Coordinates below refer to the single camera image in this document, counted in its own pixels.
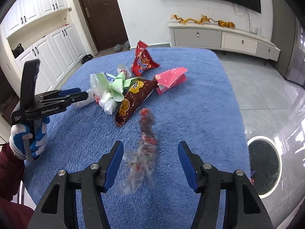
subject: red sleeve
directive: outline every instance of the red sleeve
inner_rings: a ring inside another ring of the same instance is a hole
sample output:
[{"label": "red sleeve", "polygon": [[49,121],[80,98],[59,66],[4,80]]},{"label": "red sleeve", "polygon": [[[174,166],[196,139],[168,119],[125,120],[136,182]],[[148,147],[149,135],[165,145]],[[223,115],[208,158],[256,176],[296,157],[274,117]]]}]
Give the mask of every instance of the red sleeve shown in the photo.
[{"label": "red sleeve", "polygon": [[11,201],[17,194],[24,173],[24,162],[16,158],[9,144],[0,152],[0,197]]}]

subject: glove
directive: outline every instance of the glove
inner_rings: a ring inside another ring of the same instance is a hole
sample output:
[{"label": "glove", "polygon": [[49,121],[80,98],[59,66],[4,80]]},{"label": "glove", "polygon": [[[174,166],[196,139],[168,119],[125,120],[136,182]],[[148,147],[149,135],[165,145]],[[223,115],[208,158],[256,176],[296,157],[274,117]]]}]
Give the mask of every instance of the glove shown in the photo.
[{"label": "glove", "polygon": [[[41,125],[35,134],[35,140],[31,143],[30,149],[34,158],[38,157],[40,153],[45,150],[45,142],[47,138],[47,124],[49,124],[50,118],[45,117],[42,119]],[[30,134],[30,128],[26,124],[13,125],[11,129],[11,136],[9,139],[10,147],[13,154],[20,160],[26,159],[25,149],[23,146],[22,136]]]}]

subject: pink snack wrapper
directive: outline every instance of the pink snack wrapper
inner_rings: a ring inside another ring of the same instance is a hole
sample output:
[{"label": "pink snack wrapper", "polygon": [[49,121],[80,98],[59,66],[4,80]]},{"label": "pink snack wrapper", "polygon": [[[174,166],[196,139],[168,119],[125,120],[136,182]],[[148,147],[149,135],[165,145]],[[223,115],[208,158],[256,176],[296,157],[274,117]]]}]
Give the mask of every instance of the pink snack wrapper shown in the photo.
[{"label": "pink snack wrapper", "polygon": [[187,71],[186,68],[179,67],[156,74],[154,79],[158,82],[158,87],[156,88],[158,95],[161,95],[168,89],[185,82],[187,80],[185,75]]}]

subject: blue rug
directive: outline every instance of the blue rug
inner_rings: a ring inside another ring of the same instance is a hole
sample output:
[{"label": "blue rug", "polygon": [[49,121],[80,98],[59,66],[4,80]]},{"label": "blue rug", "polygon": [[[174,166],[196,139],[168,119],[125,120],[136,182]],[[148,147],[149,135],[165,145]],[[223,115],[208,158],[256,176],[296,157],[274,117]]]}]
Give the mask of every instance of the blue rug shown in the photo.
[{"label": "blue rug", "polygon": [[[102,194],[112,229],[187,229],[197,209],[199,194],[194,194],[180,164],[177,146],[186,141],[193,153],[222,171],[242,169],[250,172],[244,126],[234,91],[215,53],[193,48],[149,48],[159,68],[148,70],[144,77],[184,66],[188,81],[162,95],[156,92],[141,105],[152,110],[154,130],[159,139],[159,156],[154,172],[154,188],[147,182],[134,195],[119,196],[116,191],[124,178],[121,164],[114,186]],[[116,66],[128,66],[134,51],[93,59],[85,63],[66,82],[63,89],[89,88],[91,73],[115,74]],[[108,153],[116,140],[125,148],[136,148],[139,141],[139,110],[122,127],[115,125],[114,115],[106,115],[91,103],[80,109],[51,116],[47,148],[34,163],[26,163],[24,183],[37,204],[47,186],[61,170],[80,171]],[[84,228],[80,194],[77,193],[80,229]],[[222,192],[218,225],[222,228],[225,196]]]}]

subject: brown door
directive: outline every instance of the brown door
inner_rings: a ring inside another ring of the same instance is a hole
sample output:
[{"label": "brown door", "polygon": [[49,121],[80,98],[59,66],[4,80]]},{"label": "brown door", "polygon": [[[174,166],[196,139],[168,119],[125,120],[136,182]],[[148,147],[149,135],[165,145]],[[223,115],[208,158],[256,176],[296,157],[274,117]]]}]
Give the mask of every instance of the brown door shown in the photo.
[{"label": "brown door", "polygon": [[128,38],[117,0],[79,0],[98,51]]}]

